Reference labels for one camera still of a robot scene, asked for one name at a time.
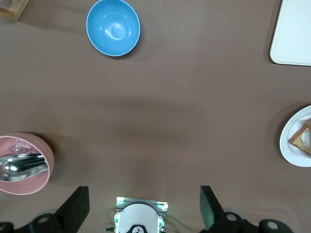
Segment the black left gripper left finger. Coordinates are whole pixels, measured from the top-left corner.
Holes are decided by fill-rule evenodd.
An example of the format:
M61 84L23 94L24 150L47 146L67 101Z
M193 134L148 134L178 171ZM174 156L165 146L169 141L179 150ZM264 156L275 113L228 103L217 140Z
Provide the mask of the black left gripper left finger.
M54 214L43 214L18 233L76 233L89 213L89 188L78 187Z

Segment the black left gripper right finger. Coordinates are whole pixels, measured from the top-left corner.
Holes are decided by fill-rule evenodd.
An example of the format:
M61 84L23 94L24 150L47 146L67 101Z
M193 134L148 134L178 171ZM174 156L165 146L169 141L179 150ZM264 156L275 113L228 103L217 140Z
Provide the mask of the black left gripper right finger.
M256 233L257 226L238 214L226 212L218 202L211 187L200 187L200 213L205 225L201 233Z

